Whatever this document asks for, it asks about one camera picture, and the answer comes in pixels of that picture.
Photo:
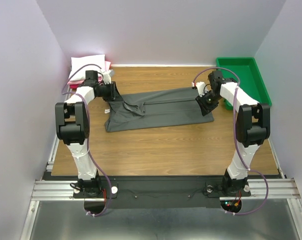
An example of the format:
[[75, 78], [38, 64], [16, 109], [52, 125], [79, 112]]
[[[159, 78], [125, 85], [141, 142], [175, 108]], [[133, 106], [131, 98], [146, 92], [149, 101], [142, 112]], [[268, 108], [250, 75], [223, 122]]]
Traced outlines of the dark grey t-shirt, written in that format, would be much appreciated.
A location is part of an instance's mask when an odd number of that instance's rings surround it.
[[120, 95], [108, 103], [105, 130], [112, 133], [213, 122], [211, 113], [202, 116], [197, 96], [198, 92], [188, 87]]

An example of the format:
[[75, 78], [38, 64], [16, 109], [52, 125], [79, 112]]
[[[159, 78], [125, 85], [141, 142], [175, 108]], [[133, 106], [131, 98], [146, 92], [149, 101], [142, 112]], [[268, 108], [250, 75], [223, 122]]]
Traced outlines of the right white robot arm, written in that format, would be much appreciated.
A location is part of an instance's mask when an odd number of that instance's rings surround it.
[[233, 195], [248, 189], [251, 162], [259, 147], [270, 137], [271, 107], [242, 90], [241, 80], [236, 74], [224, 77], [224, 67], [211, 67], [210, 71], [208, 84], [194, 79], [191, 85], [198, 92], [195, 100], [203, 116], [210, 114], [219, 105], [220, 99], [232, 104], [235, 153], [222, 177], [221, 189], [225, 195]]

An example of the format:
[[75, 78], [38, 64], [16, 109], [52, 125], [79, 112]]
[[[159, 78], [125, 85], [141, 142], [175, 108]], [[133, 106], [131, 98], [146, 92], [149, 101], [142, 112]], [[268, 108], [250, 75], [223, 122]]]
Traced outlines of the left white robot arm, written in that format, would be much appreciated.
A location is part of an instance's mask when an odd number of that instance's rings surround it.
[[99, 72], [87, 70], [85, 80], [64, 102], [55, 104], [55, 128], [59, 140], [67, 146], [74, 159], [78, 176], [77, 183], [71, 187], [75, 194], [85, 197], [98, 197], [104, 193], [98, 168], [89, 153], [90, 117], [88, 103], [95, 98], [105, 101], [116, 99], [116, 84], [111, 80], [113, 71], [103, 72], [99, 81]]

